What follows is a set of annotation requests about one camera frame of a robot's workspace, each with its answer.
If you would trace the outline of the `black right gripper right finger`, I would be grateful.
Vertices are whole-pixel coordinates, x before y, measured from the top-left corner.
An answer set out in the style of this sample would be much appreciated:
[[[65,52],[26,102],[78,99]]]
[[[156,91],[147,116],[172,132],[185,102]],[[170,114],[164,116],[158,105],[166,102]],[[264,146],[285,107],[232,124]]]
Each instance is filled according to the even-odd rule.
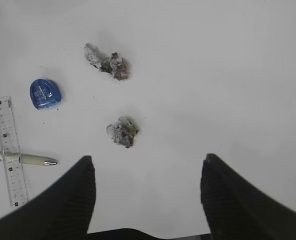
[[[202,164],[200,202],[213,240],[296,240],[296,212],[213,153]]]

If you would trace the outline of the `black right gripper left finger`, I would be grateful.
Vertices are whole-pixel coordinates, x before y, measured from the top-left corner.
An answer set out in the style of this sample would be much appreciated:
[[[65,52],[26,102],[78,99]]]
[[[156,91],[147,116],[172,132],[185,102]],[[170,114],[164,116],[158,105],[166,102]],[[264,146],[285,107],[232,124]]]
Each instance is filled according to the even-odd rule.
[[[85,240],[95,202],[94,165],[83,156],[43,193],[0,219],[0,240]]]

